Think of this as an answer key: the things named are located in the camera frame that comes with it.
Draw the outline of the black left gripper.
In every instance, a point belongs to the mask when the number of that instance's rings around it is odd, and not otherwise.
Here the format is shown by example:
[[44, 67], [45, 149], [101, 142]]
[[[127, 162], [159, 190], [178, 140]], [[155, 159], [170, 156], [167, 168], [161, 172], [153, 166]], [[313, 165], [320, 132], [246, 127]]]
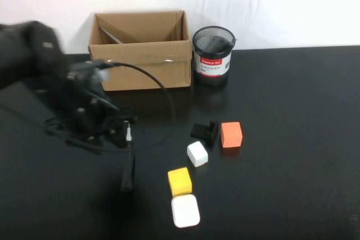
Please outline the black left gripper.
[[127, 147], [127, 122], [134, 124], [138, 117], [134, 109], [119, 108], [107, 97], [100, 82], [65, 81], [63, 103], [68, 145], [103, 146], [110, 142], [118, 148]]

